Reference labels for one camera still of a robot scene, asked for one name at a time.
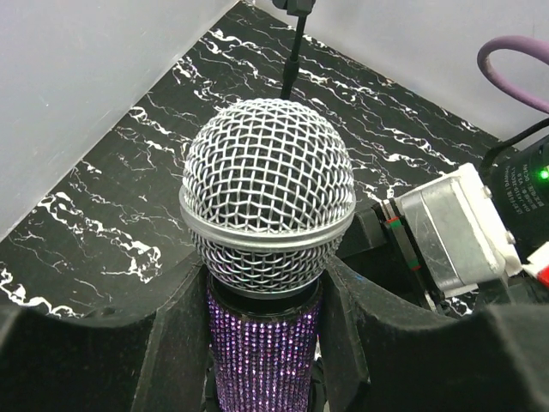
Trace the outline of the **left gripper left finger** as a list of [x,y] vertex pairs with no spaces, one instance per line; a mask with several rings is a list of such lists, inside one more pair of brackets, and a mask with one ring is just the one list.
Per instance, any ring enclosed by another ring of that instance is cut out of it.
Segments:
[[188,257],[83,318],[1,308],[4,411],[197,411],[208,358],[206,272]]

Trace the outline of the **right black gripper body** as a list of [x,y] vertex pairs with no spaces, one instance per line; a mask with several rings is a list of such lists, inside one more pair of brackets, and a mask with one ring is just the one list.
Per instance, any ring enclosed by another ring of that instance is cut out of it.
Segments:
[[417,240],[394,201],[354,212],[338,258],[361,276],[425,309],[439,309],[442,293]]

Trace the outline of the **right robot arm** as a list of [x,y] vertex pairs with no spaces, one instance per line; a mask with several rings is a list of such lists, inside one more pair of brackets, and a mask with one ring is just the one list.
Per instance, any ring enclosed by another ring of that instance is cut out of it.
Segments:
[[504,151],[356,212],[338,257],[433,310],[520,274],[546,285],[548,141]]

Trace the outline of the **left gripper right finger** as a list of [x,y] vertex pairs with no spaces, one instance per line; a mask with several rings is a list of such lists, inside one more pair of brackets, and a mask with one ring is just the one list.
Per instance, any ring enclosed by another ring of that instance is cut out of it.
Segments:
[[333,411],[548,408],[545,305],[449,318],[333,258],[323,274],[319,342]]

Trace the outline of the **glitter purple microphone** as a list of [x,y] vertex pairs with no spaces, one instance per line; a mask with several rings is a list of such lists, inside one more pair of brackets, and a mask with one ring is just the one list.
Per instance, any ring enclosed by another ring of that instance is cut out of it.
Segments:
[[295,101],[236,102],[190,144],[179,202],[207,275],[207,410],[312,410],[321,277],[356,205],[340,134]]

